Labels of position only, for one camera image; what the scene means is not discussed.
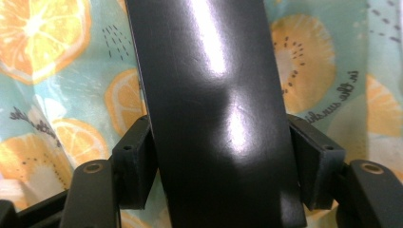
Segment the black mount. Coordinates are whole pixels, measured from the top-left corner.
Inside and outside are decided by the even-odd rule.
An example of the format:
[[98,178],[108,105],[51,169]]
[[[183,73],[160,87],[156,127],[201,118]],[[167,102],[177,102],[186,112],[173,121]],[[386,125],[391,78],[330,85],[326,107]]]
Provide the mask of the black mount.
[[[310,210],[330,209],[336,200],[339,227],[403,227],[403,186],[387,167],[362,160],[347,165],[335,142],[301,118],[288,119],[301,197]],[[119,208],[144,209],[156,171],[144,116],[115,146],[109,161],[89,161],[75,170],[68,193],[19,213],[11,202],[0,200],[0,227],[120,227]]]

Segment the black plastic panel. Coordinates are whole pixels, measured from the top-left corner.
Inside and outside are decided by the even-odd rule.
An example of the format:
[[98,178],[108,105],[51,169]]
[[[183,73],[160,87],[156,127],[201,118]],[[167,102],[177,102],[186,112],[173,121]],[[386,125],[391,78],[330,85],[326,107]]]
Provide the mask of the black plastic panel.
[[127,5],[173,227],[303,226],[263,2]]

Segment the tablecloth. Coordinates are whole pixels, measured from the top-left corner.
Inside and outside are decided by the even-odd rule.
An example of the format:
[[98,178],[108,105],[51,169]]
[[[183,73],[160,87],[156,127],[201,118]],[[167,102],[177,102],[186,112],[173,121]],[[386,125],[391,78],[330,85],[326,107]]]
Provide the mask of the tablecloth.
[[[402,2],[264,3],[287,112],[345,147],[347,162],[403,180]],[[22,210],[107,159],[146,114],[124,0],[0,0],[0,97],[0,199]],[[335,210],[307,216],[336,227]],[[159,175],[146,209],[122,218],[170,227]]]

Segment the metal ring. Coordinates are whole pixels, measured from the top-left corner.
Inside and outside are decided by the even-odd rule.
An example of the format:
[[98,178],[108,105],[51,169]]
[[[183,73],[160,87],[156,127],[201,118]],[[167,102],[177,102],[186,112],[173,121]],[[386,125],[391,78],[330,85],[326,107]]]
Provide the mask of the metal ring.
[[381,167],[371,163],[362,163],[361,168],[372,174],[383,174],[384,171]]
[[104,166],[101,163],[90,163],[84,167],[84,172],[91,174],[91,173],[97,173],[101,171],[104,168]]

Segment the orange slice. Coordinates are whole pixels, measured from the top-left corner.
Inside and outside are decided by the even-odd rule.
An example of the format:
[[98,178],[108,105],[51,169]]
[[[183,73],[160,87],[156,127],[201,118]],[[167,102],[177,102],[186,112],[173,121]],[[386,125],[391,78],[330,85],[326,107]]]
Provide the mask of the orange slice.
[[322,99],[336,75],[331,36],[318,19],[302,14],[277,20],[271,30],[287,111],[307,110]]
[[68,188],[71,168],[61,150],[49,149],[39,136],[29,133],[10,138],[0,144],[0,172],[5,179],[29,182],[39,171],[53,172],[63,187]]
[[125,211],[121,211],[122,228],[151,228],[146,222],[128,214]]
[[387,136],[401,136],[403,111],[389,89],[374,76],[367,75],[368,131]]
[[56,120],[52,126],[74,168],[92,160],[106,159],[106,142],[93,126],[73,119]]
[[87,0],[0,0],[0,71],[37,84],[86,48]]
[[118,1],[119,6],[121,6],[122,10],[124,10],[124,12],[127,13],[127,9],[125,6],[125,0],[117,0],[117,1]]
[[113,127],[123,136],[137,119],[146,114],[136,68],[115,77],[106,90],[105,102]]

